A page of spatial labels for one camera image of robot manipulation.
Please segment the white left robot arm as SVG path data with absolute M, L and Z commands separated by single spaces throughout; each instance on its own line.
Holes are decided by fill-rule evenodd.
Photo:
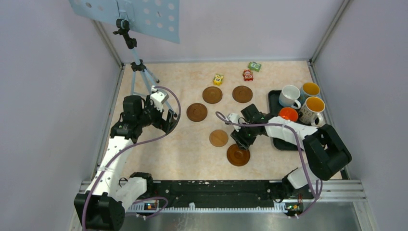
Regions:
M 139 95 L 124 98 L 123 111 L 111 128 L 108 147 L 95 177 L 74 199 L 84 231 L 118 231 L 124 223 L 125 213 L 137 198 L 152 197 L 154 186 L 148 182 L 150 174 L 130 177 L 124 186 L 119 186 L 119 179 L 143 128 L 153 126 L 168 134 L 176 125 L 172 110 L 168 110 L 166 119 L 163 119 L 168 98 L 168 94 L 161 91 L 147 95 L 145 99 Z

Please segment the light wood coaster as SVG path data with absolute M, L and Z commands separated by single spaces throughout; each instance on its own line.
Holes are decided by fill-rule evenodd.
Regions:
M 228 140 L 228 134 L 220 129 L 212 131 L 209 135 L 209 141 L 215 147 L 223 147 L 228 143 Z

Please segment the brown ridged coaster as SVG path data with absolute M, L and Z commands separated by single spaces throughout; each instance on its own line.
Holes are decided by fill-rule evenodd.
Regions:
M 249 150 L 241 150 L 238 145 L 233 144 L 227 149 L 227 159 L 228 161 L 237 167 L 242 167 L 246 165 L 251 157 Z
M 232 97 L 239 103 L 247 103 L 251 101 L 253 92 L 249 87 L 241 85 L 233 89 Z
M 187 117 L 193 122 L 203 121 L 207 117 L 207 107 L 202 103 L 193 103 L 187 108 Z
M 206 103 L 218 103 L 222 100 L 222 97 L 222 90 L 218 87 L 207 87 L 202 92 L 202 98 Z

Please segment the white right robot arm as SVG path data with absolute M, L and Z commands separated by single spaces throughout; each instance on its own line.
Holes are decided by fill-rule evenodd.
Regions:
M 254 104 L 242 109 L 241 115 L 230 113 L 227 123 L 233 125 L 231 137 L 241 150 L 248 150 L 258 136 L 283 140 L 295 146 L 300 154 L 301 167 L 283 179 L 278 197 L 295 198 L 302 187 L 312 183 L 321 186 L 352 160 L 346 145 L 333 126 L 303 125 L 274 114 L 260 112 Z

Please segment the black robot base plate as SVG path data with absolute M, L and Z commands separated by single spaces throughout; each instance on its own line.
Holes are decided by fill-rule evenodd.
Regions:
M 256 208 L 273 207 L 285 199 L 313 199 L 308 186 L 298 190 L 273 180 L 154 180 L 139 199 L 164 197 L 169 208 Z

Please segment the brown ridged coaster front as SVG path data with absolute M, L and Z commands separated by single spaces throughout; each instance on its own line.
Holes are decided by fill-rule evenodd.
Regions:
M 241 150 L 238 145 L 233 144 L 227 149 L 227 159 L 228 161 L 237 167 L 242 167 L 246 165 L 251 157 L 249 150 Z

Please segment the patterned white mug yellow inside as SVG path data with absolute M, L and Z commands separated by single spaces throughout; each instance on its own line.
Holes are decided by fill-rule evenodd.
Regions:
M 322 115 L 324 110 L 325 103 L 322 99 L 318 97 L 308 97 L 299 110 L 299 120 L 307 125 L 322 127 L 325 125 L 325 120 Z

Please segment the blue mug yellow inside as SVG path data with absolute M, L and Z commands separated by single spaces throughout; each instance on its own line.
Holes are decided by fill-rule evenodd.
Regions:
M 313 83 L 307 82 L 300 88 L 299 102 L 304 104 L 309 97 L 317 97 L 320 94 L 320 87 Z

